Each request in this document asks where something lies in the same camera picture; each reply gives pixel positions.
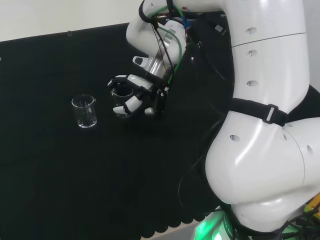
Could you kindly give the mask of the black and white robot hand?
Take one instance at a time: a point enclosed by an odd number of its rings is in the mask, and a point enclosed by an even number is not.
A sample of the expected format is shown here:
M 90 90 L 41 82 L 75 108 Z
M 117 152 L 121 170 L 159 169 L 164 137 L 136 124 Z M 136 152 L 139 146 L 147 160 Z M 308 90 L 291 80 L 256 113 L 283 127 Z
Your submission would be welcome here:
M 168 89 L 162 84 L 129 74 L 115 76 L 107 86 L 115 101 L 113 112 L 120 118 L 131 117 L 139 111 L 154 116 L 165 109 Z

